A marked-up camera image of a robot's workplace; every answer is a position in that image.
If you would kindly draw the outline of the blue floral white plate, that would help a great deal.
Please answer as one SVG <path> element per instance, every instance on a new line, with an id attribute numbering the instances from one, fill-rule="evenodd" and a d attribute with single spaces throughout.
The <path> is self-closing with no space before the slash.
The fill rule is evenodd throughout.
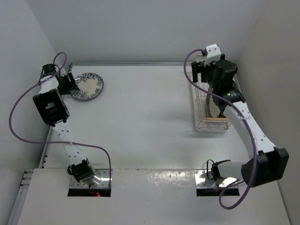
<path id="1" fill-rule="evenodd" d="M 83 73 L 75 77 L 79 90 L 72 90 L 71 96 L 76 100 L 92 100 L 100 95 L 104 89 L 103 78 L 95 73 Z"/>

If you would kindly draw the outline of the grey rim cream plate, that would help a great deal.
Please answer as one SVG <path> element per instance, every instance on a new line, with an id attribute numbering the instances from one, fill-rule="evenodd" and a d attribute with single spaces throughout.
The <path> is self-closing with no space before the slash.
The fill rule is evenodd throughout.
<path id="1" fill-rule="evenodd" d="M 206 110 L 208 118 L 225 118 L 219 107 L 214 103 L 212 95 L 206 96 Z"/>

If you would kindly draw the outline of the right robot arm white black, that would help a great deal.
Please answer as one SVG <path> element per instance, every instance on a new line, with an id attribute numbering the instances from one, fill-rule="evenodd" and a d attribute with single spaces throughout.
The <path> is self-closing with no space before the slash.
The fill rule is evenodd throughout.
<path id="1" fill-rule="evenodd" d="M 232 176 L 251 187 L 282 179 L 289 153 L 278 148 L 262 131 L 250 113 L 246 99 L 233 80 L 238 67 L 225 59 L 224 54 L 209 56 L 202 53 L 204 60 L 193 62 L 193 83 L 201 81 L 209 86 L 208 95 L 214 104 L 234 126 L 242 139 L 249 157 L 246 163 L 223 160 L 212 164 L 208 175 L 214 181 Z"/>

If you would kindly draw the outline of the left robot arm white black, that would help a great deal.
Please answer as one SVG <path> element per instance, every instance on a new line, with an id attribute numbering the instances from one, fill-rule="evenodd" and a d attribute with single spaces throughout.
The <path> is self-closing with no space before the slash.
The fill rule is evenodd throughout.
<path id="1" fill-rule="evenodd" d="M 69 157 L 68 174 L 79 183 L 96 187 L 99 180 L 95 169 L 84 152 L 74 144 L 75 139 L 67 123 L 70 114 L 62 99 L 63 95 L 79 90 L 73 75 L 61 76 L 55 64 L 46 64 L 42 67 L 39 81 L 42 83 L 41 90 L 33 101 L 44 123 L 50 125 L 63 142 Z"/>

